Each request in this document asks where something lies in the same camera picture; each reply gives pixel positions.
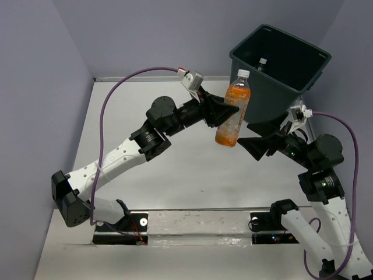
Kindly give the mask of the orange liquid bottle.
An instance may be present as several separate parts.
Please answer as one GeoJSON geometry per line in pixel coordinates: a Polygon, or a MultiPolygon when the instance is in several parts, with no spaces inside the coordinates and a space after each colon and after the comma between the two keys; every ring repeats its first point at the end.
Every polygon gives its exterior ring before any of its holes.
{"type": "Polygon", "coordinates": [[[251,98],[248,83],[249,75],[249,70],[239,69],[237,79],[231,83],[226,91],[225,104],[236,106],[238,111],[218,127],[215,141],[220,145],[233,147],[237,143],[241,124],[251,98]]]}

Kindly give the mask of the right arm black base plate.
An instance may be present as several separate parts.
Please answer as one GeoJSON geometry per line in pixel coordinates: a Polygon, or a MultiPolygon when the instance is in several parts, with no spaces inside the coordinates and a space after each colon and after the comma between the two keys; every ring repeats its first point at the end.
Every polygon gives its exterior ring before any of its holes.
{"type": "Polygon", "coordinates": [[[269,212],[251,212],[248,228],[253,245],[298,244],[290,231],[276,223],[269,212]]]}

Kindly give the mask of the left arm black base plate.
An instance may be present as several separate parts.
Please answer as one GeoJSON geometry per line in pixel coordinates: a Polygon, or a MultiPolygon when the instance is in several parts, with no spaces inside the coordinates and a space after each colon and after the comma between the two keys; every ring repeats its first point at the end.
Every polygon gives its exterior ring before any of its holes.
{"type": "Polygon", "coordinates": [[[148,223],[148,212],[132,211],[123,222],[115,225],[98,223],[94,228],[92,242],[96,245],[145,246],[149,239],[148,223]]]}

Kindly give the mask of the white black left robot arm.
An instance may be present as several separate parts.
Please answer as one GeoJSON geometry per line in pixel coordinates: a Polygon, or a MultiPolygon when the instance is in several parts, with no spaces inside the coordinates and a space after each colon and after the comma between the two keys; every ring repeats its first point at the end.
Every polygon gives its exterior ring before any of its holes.
{"type": "Polygon", "coordinates": [[[218,127],[238,112],[237,106],[226,104],[222,97],[205,90],[201,94],[201,101],[191,99],[181,107],[168,96],[158,97],[146,112],[143,125],[102,160],[67,174],[54,173],[52,199],[67,227],[93,220],[108,223],[115,230],[125,229],[131,218],[125,203],[120,199],[93,199],[92,194],[127,170],[159,156],[171,145],[168,137],[200,121],[218,127]]]}

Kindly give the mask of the clear bottle white cap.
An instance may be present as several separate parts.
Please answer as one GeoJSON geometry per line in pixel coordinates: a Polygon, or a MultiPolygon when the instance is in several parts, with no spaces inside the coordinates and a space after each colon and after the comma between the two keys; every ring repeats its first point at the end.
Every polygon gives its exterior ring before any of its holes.
{"type": "Polygon", "coordinates": [[[266,64],[267,64],[267,59],[260,58],[255,68],[260,72],[265,72],[266,64]]]}

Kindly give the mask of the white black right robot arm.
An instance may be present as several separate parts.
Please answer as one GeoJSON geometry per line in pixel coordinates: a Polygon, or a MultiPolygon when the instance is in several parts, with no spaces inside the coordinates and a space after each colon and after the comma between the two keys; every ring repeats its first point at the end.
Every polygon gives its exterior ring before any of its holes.
{"type": "Polygon", "coordinates": [[[330,134],[308,143],[293,132],[293,122],[282,124],[286,117],[284,113],[271,121],[248,124],[257,136],[239,138],[238,143],[256,160],[280,152],[306,168],[298,175],[299,184],[324,237],[313,230],[291,199],[274,202],[269,212],[253,214],[250,229],[255,233],[288,230],[302,245],[304,255],[321,263],[314,279],[372,279],[372,263],[356,235],[356,202],[347,209],[344,189],[334,171],[344,161],[342,143],[330,134]]]}

